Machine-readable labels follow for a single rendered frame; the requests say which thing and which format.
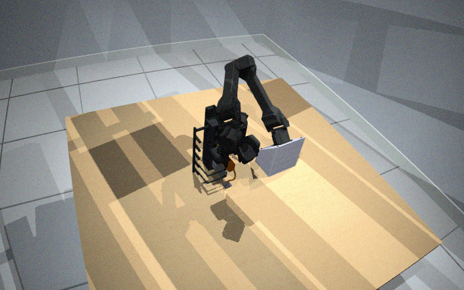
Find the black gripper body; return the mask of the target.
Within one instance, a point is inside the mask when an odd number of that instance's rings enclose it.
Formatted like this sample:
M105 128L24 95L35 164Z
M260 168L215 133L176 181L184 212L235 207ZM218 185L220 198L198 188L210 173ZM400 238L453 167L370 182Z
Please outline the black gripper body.
M253 134L243 137L240 141L240 144L243 144L246 140L248 140L249 146L258 145L260 148L260 141ZM222 150L220 146L209 150L209 155L216 164L224 163L230 154L232 153Z

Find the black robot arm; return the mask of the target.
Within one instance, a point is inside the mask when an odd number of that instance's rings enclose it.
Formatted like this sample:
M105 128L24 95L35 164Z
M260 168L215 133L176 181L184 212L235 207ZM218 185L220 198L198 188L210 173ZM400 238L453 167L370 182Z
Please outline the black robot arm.
M229 153L238 155L242 164L247 164L258 156L258 145L248 144L246 140L243 144L240 141L245 137L248 126L248 115L241 112L240 101L237 98L239 77L246 81L253 96L262 109L262 121L268 132L272 133L273 146L285 144L290 140L287 127L288 119L273 106L256 76L256 64L252 56L245 56L229 62L224 66L224 88L222 97L216 106L216 116L219 130L224 130L220 134L220 147ZM231 121L224 122L232 119ZM283 126L281 126L283 125ZM277 126L281 126L278 128Z

